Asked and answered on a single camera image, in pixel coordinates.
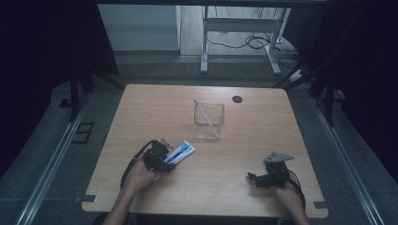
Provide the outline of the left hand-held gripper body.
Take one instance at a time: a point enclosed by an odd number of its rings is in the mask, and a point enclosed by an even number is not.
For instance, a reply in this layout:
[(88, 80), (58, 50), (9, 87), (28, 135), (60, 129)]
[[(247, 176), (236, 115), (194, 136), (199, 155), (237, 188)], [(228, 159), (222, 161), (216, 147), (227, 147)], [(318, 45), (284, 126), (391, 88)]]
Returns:
[(161, 172), (161, 167), (165, 164), (171, 146), (165, 140), (152, 140), (149, 142), (150, 147), (145, 150), (143, 160), (145, 166), (150, 171)]

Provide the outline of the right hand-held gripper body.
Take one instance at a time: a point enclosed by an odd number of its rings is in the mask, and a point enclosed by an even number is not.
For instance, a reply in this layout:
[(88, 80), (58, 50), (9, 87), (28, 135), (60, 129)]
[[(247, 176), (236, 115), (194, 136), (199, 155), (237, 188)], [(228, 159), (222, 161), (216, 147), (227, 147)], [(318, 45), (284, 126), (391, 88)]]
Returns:
[(290, 178), (289, 170), (285, 164), (288, 160), (293, 160), (294, 157), (273, 152), (265, 159), (265, 166), (267, 174), (265, 175), (265, 187), (282, 188)]

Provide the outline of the white and blue toothpaste tube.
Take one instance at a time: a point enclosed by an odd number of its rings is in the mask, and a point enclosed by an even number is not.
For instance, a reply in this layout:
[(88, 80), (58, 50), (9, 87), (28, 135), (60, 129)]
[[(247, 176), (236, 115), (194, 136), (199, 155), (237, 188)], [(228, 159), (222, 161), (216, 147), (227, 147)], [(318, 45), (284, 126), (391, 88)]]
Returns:
[(168, 156), (164, 162), (168, 164), (178, 164), (180, 161), (188, 157), (195, 151), (195, 148), (187, 141), (183, 141), (174, 151)]

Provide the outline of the clear plastic square cup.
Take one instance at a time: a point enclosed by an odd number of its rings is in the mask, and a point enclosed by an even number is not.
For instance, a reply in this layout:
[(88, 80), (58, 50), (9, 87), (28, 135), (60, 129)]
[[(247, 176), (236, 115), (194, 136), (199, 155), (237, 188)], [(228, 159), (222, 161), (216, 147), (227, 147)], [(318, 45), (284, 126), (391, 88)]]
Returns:
[(196, 137), (199, 139), (218, 140), (224, 124), (224, 105), (198, 103), (194, 108), (193, 122)]

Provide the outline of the pink toothbrush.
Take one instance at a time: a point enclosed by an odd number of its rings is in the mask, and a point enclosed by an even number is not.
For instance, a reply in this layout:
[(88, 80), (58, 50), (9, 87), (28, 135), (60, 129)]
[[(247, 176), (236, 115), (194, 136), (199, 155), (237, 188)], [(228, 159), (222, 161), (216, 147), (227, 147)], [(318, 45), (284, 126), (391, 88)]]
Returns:
[(220, 134), (219, 134), (219, 132), (217, 131), (217, 129), (214, 127), (213, 123), (211, 122), (211, 120), (209, 119), (209, 117), (207, 116), (207, 114), (205, 113), (203, 107), (200, 105), (199, 99), (194, 98), (194, 99), (193, 99), (193, 102), (194, 102), (195, 106), (198, 107), (200, 113), (202, 114), (202, 116), (203, 116), (204, 119), (206, 120), (207, 124), (208, 124), (209, 127), (211, 128), (211, 130), (212, 130), (212, 132), (213, 132), (215, 138), (216, 138), (216, 139), (219, 139), (219, 138), (220, 138)]

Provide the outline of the person's right hand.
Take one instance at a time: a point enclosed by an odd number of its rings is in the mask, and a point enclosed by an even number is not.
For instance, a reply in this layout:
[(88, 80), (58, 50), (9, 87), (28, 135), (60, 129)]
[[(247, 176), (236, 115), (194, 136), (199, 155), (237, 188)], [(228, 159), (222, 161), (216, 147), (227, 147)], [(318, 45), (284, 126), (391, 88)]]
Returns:
[(277, 196), (280, 203), (288, 210), (302, 209), (301, 199), (297, 193), (297, 190), (290, 184), (284, 187), (274, 187), (273, 192)]

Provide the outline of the person's left hand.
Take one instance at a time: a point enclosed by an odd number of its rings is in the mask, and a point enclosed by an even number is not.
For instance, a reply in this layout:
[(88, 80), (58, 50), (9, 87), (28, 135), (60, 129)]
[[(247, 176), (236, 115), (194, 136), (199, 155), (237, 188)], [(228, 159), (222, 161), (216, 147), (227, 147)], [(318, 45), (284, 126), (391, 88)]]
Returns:
[(136, 193), (160, 177), (161, 173), (150, 171), (145, 166), (145, 162), (139, 158), (135, 161), (134, 165), (130, 169), (123, 188), (128, 193)]

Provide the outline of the black metal stand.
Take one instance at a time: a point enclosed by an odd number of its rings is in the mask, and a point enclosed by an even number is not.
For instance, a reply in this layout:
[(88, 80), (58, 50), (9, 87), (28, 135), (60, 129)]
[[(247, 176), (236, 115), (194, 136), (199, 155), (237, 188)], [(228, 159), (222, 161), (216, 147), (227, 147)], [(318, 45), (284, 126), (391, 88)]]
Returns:
[(60, 108), (70, 108), (69, 121), (72, 122), (83, 107), (80, 103), (79, 92), (92, 93), (95, 90), (93, 75), (115, 88), (123, 90), (125, 84), (112, 78), (112, 75), (118, 74), (116, 63), (112, 63), (110, 66), (94, 66), (88, 63), (74, 64), (69, 76), (70, 98), (64, 98), (59, 105)]
[(328, 124), (333, 127), (334, 122), (332, 118), (333, 104), (335, 103), (335, 83), (334, 78), (330, 72), (328, 72), (328, 66), (322, 65), (312, 70), (303, 70), (303, 74), (290, 82), (289, 79), (294, 76), (295, 73), (299, 72), (303, 67), (304, 63), (298, 61), (293, 68), (282, 77), (282, 79), (273, 85), (273, 88), (282, 88), (285, 91), (291, 90), (299, 85), (314, 80), (308, 93), (312, 98), (318, 98), (323, 91), (326, 91), (324, 99), (324, 117)]

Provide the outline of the white power strip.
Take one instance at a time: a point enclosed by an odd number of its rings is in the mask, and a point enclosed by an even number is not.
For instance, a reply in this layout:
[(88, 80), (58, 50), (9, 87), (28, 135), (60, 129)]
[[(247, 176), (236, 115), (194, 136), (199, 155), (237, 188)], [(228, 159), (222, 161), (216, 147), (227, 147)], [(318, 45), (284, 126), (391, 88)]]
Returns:
[(290, 81), (292, 83), (292, 82), (296, 81), (297, 79), (301, 78), (304, 74), (305, 74), (304, 71), (302, 71), (301, 69), (298, 69), (297, 71), (295, 71), (293, 73), (293, 75), (288, 79), (288, 81)]

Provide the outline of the white panel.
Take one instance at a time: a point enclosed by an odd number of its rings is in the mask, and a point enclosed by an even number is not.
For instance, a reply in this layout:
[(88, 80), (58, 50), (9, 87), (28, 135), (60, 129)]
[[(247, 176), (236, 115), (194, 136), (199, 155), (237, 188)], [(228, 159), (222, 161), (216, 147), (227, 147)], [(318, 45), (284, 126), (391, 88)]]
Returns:
[(180, 6), (98, 4), (113, 51), (180, 49)]

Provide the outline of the dark curtain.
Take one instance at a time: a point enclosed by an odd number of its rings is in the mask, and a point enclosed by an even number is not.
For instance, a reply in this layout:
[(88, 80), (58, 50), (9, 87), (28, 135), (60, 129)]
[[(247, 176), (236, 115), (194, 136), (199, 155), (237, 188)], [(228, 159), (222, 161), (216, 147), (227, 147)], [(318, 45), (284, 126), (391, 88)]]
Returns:
[(327, 1), (292, 11), (299, 47), (318, 66), (360, 14), (329, 71), (344, 93), (347, 118), (398, 182), (398, 0)]
[(100, 0), (0, 0), (0, 178), (46, 111), (53, 89), (77, 74), (116, 74)]

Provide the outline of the aluminium floor rail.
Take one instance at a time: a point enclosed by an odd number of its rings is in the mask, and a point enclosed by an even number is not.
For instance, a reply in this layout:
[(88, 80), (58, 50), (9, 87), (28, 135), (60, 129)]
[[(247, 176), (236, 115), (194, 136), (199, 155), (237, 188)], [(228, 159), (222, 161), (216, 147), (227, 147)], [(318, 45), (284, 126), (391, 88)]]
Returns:
[(87, 104), (91, 99), (91, 94), (84, 94), (81, 102), (78, 105), (78, 111), (75, 117), (69, 122), (63, 136), (56, 146), (52, 157), (50, 158), (45, 170), (41, 174), (39, 180), (35, 184), (29, 198), (27, 199), (20, 215), (18, 216), (14, 225), (31, 225), (47, 191), (54, 180), (54, 177), (61, 165), (61, 162), (67, 153), (71, 144), (72, 138), (80, 125)]
[(320, 103), (314, 98), (311, 98), (311, 102), (314, 105), (320, 123), (331, 141), (331, 145), (333, 146), (337, 158), (341, 161), (344, 172), (346, 173), (350, 185), (360, 202), (360, 206), (362, 207), (365, 216), (368, 218), (371, 225), (378, 225), (378, 213), (375, 210), (373, 199), (370, 196), (367, 187), (361, 181), (354, 164), (346, 153), (343, 143), (337, 135), (337, 132), (329, 125), (329, 122), (323, 114), (323, 109)]

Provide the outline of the grey table edge bracket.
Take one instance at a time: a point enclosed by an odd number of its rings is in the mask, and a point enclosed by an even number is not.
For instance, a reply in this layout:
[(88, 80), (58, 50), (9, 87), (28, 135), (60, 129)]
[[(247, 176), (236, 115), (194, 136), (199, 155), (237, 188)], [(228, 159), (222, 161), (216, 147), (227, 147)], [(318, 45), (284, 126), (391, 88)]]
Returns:
[(97, 195), (82, 195), (77, 196), (74, 199), (75, 203), (94, 203), (97, 199)]

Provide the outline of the white metal desk frame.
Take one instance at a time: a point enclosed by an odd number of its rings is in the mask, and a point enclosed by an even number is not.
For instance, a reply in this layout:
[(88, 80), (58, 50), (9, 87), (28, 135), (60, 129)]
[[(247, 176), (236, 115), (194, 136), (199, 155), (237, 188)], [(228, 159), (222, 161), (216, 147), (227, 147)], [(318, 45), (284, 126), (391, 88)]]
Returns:
[(277, 19), (267, 18), (210, 18), (208, 17), (208, 6), (204, 6), (203, 13), (203, 42), (201, 48), (200, 72), (206, 74), (208, 71), (207, 34), (209, 32), (238, 32), (238, 33), (264, 33), (270, 34), (270, 43), (264, 47), (268, 61), (276, 76), (282, 74), (274, 54), (276, 43), (283, 28), (283, 21), (287, 9), (283, 7)]

